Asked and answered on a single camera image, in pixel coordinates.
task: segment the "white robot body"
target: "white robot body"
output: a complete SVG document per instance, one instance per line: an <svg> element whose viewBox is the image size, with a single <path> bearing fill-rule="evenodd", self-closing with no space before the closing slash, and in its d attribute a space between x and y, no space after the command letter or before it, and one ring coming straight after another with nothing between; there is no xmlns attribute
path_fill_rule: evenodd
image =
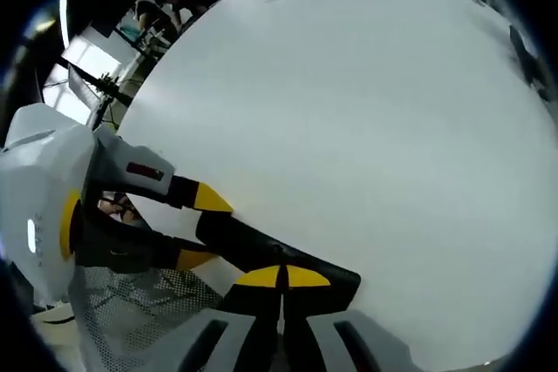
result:
<svg viewBox="0 0 558 372"><path fill-rule="evenodd" d="M17 111L0 153L7 256L53 301L66 294L74 273L70 220L95 146L89 128L37 104Z"/></svg>

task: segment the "cable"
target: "cable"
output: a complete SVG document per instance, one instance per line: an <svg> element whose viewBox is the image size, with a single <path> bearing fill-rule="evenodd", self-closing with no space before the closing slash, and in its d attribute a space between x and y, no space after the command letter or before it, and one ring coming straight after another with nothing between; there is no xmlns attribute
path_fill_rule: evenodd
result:
<svg viewBox="0 0 558 372"><path fill-rule="evenodd" d="M95 87L95 85L92 84L92 83L86 82L85 80L84 80L84 83L87 85L87 87L89 87L91 89L91 93L93 95L95 95L95 98L97 98L98 100L101 100L101 97L98 95L98 92L96 91L97 88Z"/></svg>
<svg viewBox="0 0 558 372"><path fill-rule="evenodd" d="M111 114L111 122L112 122L112 126L114 126L114 128L116 129L116 131L120 128L120 125L118 125L116 123L116 121L114 121L114 114L112 113L112 104L108 105L108 111Z"/></svg>
<svg viewBox="0 0 558 372"><path fill-rule="evenodd" d="M144 81L145 80L134 80L133 78L125 78L120 83L122 84L124 82L132 82L132 83L137 83L138 85L142 85Z"/></svg>
<svg viewBox="0 0 558 372"><path fill-rule="evenodd" d="M43 321L44 324L52 324L53 326L57 326L59 324L66 324L67 322L74 321L76 317L71 316L68 318L64 318L63 320L53 320L53 321Z"/></svg>
<svg viewBox="0 0 558 372"><path fill-rule="evenodd" d="M114 124L112 121L108 119L103 119L101 120L101 122L104 122L105 124L111 124L112 128L114 128L114 131L117 131L119 129L118 124Z"/></svg>
<svg viewBox="0 0 558 372"><path fill-rule="evenodd" d="M62 80L62 81L57 82L57 83L51 83L50 85L44 85L43 89L46 89L46 88L49 88L49 87L54 87L54 86L60 86L60 85L63 85L64 83L68 83L68 79Z"/></svg>

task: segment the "yellow marking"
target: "yellow marking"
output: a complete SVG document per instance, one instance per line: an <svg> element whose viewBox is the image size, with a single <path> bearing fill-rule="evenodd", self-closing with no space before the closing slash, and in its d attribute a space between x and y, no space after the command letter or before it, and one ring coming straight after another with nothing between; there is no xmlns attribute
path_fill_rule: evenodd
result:
<svg viewBox="0 0 558 372"><path fill-rule="evenodd" d="M200 182L198 192L195 195L194 209L206 211L220 211L223 213L232 213L233 208L227 203L219 193L214 191L205 183Z"/></svg>
<svg viewBox="0 0 558 372"><path fill-rule="evenodd" d="M236 281L236 285L244 285L245 287L276 287L278 274L278 266L253 270L241 276Z"/></svg>
<svg viewBox="0 0 558 372"><path fill-rule="evenodd" d="M189 270L204 264L206 261L217 257L217 254L208 252L193 252L192 250L180 250L176 261L176 270Z"/></svg>
<svg viewBox="0 0 558 372"><path fill-rule="evenodd" d="M68 260L71 257L70 249L70 226L71 217L73 215L73 210L79 202L79 191L78 189L70 190L68 199L64 204L62 209L62 217L60 219L60 252L62 253L62 258Z"/></svg>
<svg viewBox="0 0 558 372"><path fill-rule="evenodd" d="M328 287L331 285L327 278L313 270L297 266L287 266L289 273L289 287Z"/></svg>

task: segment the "office desk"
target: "office desk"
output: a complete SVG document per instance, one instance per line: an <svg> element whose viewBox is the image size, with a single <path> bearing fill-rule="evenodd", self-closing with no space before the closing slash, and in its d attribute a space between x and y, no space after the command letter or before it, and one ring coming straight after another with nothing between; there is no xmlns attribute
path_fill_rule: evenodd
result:
<svg viewBox="0 0 558 372"><path fill-rule="evenodd" d="M353 307L422 369L488 362L532 321L557 248L555 126L507 26L472 0L223 0L120 134L244 222L359 272ZM196 213L133 201L193 237ZM204 272L222 292L224 265Z"/></svg>

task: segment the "mesh panel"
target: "mesh panel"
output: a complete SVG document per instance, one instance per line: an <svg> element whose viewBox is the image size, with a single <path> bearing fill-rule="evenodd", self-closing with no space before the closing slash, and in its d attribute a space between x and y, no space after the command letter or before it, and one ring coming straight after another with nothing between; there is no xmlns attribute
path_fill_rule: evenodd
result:
<svg viewBox="0 0 558 372"><path fill-rule="evenodd" d="M221 297L189 271L76 267L70 300L87 370L120 372L143 366L140 352Z"/></svg>

